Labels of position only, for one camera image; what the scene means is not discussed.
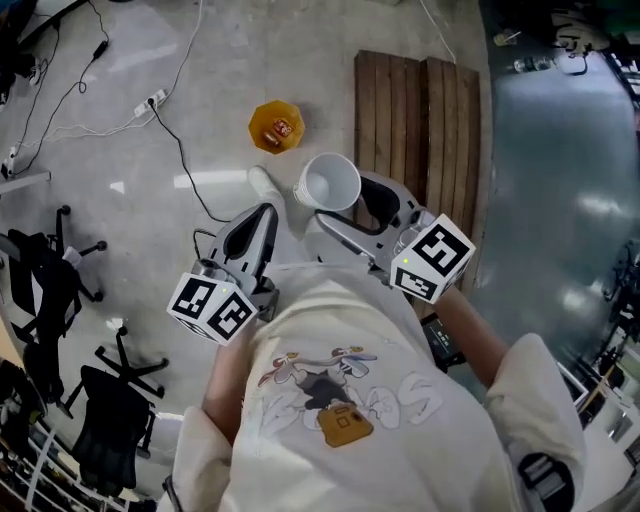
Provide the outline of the person's white shoe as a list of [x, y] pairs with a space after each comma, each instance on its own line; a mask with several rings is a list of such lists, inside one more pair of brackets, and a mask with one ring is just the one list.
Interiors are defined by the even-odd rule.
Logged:
[[267, 171], [261, 166], [253, 166], [247, 171], [247, 179], [262, 202], [283, 203], [284, 198]]

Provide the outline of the person's white printed shirt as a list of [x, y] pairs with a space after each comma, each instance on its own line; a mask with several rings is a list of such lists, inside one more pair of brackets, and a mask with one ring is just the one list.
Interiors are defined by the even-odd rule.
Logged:
[[188, 408], [157, 512], [529, 512], [517, 465], [537, 452], [579, 499], [583, 429], [538, 335], [507, 344], [479, 401], [435, 365], [400, 291], [322, 264], [274, 280], [234, 444]]

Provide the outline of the black waist device with screen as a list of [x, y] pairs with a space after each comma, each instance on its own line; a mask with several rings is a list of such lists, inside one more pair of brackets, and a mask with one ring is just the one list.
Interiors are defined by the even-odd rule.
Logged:
[[436, 313], [431, 313], [420, 321], [429, 348], [433, 355], [435, 365], [443, 372], [453, 366], [463, 365], [466, 358], [453, 343], [452, 338], [446, 332], [444, 325]]

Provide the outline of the white desk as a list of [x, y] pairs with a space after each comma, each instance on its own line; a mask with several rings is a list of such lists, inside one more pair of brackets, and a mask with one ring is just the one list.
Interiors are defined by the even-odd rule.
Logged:
[[28, 176], [9, 177], [6, 179], [0, 173], [0, 196], [10, 193], [15, 190], [19, 190], [31, 185], [35, 185], [41, 182], [48, 182], [51, 180], [50, 172], [40, 172]]

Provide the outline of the person's right forearm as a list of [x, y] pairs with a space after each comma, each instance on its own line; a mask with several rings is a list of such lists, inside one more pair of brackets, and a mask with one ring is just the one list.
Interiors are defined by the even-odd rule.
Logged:
[[434, 304], [435, 313], [486, 391], [496, 382], [510, 347], [456, 287]]

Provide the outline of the clear plastic water bottle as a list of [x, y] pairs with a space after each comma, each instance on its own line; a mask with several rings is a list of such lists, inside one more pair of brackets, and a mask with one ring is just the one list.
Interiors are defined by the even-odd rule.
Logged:
[[513, 68], [519, 74], [546, 71], [552, 69], [554, 66], [554, 60], [548, 57], [527, 56], [516, 59], [513, 62]]

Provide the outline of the black office chair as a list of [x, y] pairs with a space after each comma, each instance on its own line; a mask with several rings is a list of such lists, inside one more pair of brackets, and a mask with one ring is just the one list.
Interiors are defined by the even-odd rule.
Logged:
[[86, 394], [84, 422], [71, 455], [79, 464], [81, 481], [108, 497], [117, 497], [137, 485], [135, 460], [150, 457], [155, 423], [155, 405], [146, 396], [162, 399], [165, 395], [164, 387], [154, 387], [143, 378], [169, 366], [166, 358], [132, 366], [123, 342], [127, 334], [124, 326], [116, 332], [118, 361], [109, 359], [103, 346], [95, 351], [112, 371], [82, 366], [79, 384], [62, 404], [63, 412], [70, 415], [77, 397]]
[[14, 304], [31, 316], [24, 326], [12, 325], [24, 343], [23, 364], [43, 402], [55, 404], [64, 394], [60, 377], [59, 340], [64, 338], [82, 309], [81, 298], [103, 300], [103, 293], [90, 292], [81, 280], [82, 259], [107, 249], [101, 240], [77, 251], [64, 242], [63, 218], [68, 205], [56, 211], [55, 232], [27, 235], [11, 229], [0, 234], [0, 253], [8, 257], [10, 291]]

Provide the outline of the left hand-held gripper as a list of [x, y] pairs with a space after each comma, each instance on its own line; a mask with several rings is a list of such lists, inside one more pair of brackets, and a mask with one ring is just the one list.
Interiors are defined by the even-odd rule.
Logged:
[[278, 213], [268, 202], [236, 216], [216, 235], [208, 259], [197, 260], [182, 274], [167, 313], [193, 334], [221, 346], [229, 345], [251, 321], [271, 321], [279, 290], [265, 271], [277, 229]]

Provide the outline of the person's left forearm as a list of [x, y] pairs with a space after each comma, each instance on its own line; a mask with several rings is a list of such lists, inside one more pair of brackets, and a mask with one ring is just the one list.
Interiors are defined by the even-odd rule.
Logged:
[[227, 346], [219, 346], [201, 408], [233, 445], [241, 424], [242, 406], [251, 371], [251, 342], [257, 330], [252, 320]]

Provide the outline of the white paper cups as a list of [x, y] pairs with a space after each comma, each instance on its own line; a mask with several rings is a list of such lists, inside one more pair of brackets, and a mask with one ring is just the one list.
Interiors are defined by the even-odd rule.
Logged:
[[330, 212], [351, 208], [361, 193], [356, 166], [338, 153], [321, 153], [304, 167], [293, 194], [302, 205]]

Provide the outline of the brown wooden pallet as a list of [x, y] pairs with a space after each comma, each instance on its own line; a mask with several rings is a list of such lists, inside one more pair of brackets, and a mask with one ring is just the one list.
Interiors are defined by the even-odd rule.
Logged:
[[481, 152], [478, 72], [435, 57], [369, 50], [354, 58], [354, 158], [473, 232]]

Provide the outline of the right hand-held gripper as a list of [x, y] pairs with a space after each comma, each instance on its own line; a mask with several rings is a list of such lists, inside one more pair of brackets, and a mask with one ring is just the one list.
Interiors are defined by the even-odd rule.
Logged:
[[384, 285], [428, 304], [436, 303], [464, 274], [475, 246], [446, 215], [419, 206], [401, 183], [374, 172], [360, 172], [356, 215], [366, 210], [377, 226], [316, 210], [324, 232], [370, 262], [369, 273]]

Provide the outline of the person's white trousers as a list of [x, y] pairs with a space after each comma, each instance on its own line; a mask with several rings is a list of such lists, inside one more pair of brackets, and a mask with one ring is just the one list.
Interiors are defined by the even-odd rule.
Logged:
[[287, 209], [284, 200], [271, 198], [276, 208], [278, 227], [271, 263], [279, 266], [322, 264], [332, 267], [368, 269], [368, 260], [357, 256], [325, 233], [307, 210], [295, 206]]

